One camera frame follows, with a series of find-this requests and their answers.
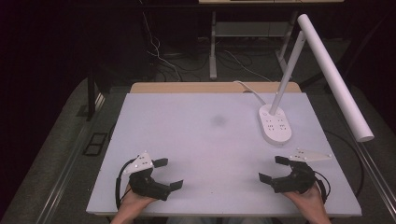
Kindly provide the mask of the white desk lamp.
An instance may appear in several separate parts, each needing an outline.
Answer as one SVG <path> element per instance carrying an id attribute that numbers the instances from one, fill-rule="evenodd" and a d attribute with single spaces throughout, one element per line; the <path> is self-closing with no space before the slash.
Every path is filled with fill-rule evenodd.
<path id="1" fill-rule="evenodd" d="M 311 20 L 306 14 L 302 14 L 297 18 L 297 22 L 301 31 L 298 34 L 286 70 L 276 91 L 275 99 L 271 104 L 262 105 L 259 109 L 259 120 L 262 126 L 263 138 L 273 146 L 282 146 L 289 142 L 292 137 L 289 120 L 284 110 L 279 107 L 279 104 L 290 81 L 294 67 L 297 64 L 304 43 L 308 42 L 355 140 L 357 142 L 373 140 L 375 136 L 372 130 L 348 90 L 330 54 L 319 38 Z"/>

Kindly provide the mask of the person's left hand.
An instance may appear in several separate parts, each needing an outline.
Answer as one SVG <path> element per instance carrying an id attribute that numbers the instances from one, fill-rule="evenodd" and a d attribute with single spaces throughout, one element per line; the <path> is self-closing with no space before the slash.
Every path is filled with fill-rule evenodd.
<path id="1" fill-rule="evenodd" d="M 153 202 L 155 202 L 155 199 L 135 194 L 131 187 L 127 186 L 120 208 L 115 217 L 128 217 L 135 220 L 141 212 Z"/>

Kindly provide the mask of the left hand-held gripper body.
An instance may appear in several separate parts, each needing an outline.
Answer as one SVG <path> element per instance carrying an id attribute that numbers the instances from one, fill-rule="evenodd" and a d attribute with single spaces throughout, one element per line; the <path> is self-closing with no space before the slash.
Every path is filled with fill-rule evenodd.
<path id="1" fill-rule="evenodd" d="M 171 190 L 151 177 L 155 169 L 153 161 L 147 152 L 141 153 L 125 164 L 122 173 L 129 176 L 129 185 L 135 194 L 166 201 Z"/>

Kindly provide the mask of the metal floor rail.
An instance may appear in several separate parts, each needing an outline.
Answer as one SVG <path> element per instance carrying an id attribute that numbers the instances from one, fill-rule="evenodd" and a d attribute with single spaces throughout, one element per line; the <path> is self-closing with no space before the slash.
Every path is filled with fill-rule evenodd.
<path id="1" fill-rule="evenodd" d="M 361 206 L 362 215 L 341 224 L 396 224 L 396 135 L 361 95 L 357 103 L 375 138 L 357 142 L 347 126 L 341 109 L 331 96 L 327 109 L 334 117 L 325 124 L 325 134 L 331 142 L 346 179 Z"/>
<path id="2" fill-rule="evenodd" d="M 42 177 L 41 193 L 43 203 L 35 224 L 49 224 L 57 206 L 64 195 L 64 190 L 71 178 L 76 159 L 88 138 L 91 118 L 96 109 L 104 103 L 102 93 L 73 93 L 67 100 L 59 118 L 57 118 L 39 155 L 36 158 L 38 170 Z"/>

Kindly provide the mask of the person's right hand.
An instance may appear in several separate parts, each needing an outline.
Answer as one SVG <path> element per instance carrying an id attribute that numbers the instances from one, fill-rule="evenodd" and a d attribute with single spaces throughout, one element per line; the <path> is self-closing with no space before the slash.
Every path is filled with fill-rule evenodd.
<path id="1" fill-rule="evenodd" d="M 305 218 L 307 218 L 308 214 L 326 213 L 317 185 L 314 185 L 305 193 L 291 191 L 285 192 L 284 196 L 294 203 Z"/>

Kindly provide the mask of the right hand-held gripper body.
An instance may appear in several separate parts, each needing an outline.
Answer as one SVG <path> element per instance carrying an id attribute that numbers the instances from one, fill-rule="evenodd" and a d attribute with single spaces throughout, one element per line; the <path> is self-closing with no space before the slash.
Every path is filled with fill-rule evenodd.
<path id="1" fill-rule="evenodd" d="M 311 161 L 325 161 L 332 156 L 306 149 L 297 148 L 292 155 L 286 156 L 290 160 L 291 172 L 283 177 L 272 178 L 270 186 L 275 193 L 298 191 L 305 193 L 315 184 L 319 185 L 322 194 L 327 194 L 323 182 L 316 177 L 317 172 L 309 165 Z"/>

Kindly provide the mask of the white metal desk frame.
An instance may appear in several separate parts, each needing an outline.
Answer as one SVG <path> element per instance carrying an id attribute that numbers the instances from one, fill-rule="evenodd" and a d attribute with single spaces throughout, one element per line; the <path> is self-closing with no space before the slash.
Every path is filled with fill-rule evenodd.
<path id="1" fill-rule="evenodd" d="M 345 0 L 199 0 L 202 5 L 224 5 L 235 7 L 269 7 L 291 4 L 303 7 L 314 4 L 338 4 Z M 217 11 L 212 11 L 211 37 L 209 54 L 209 77 L 216 80 L 218 77 L 216 58 L 216 39 L 218 37 L 282 37 L 283 44 L 276 52 L 278 64 L 283 72 L 288 68 L 284 59 L 286 48 L 290 42 L 291 33 L 297 22 L 299 10 L 294 9 L 288 21 L 219 21 Z"/>

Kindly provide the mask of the black rectangular floor frame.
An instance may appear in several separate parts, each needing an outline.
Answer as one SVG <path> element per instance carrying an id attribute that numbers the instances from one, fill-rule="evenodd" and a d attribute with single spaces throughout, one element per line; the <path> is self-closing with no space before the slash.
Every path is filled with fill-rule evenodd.
<path id="1" fill-rule="evenodd" d="M 84 156 L 99 156 L 105 145 L 106 138 L 107 133 L 93 133 L 82 154 Z"/>

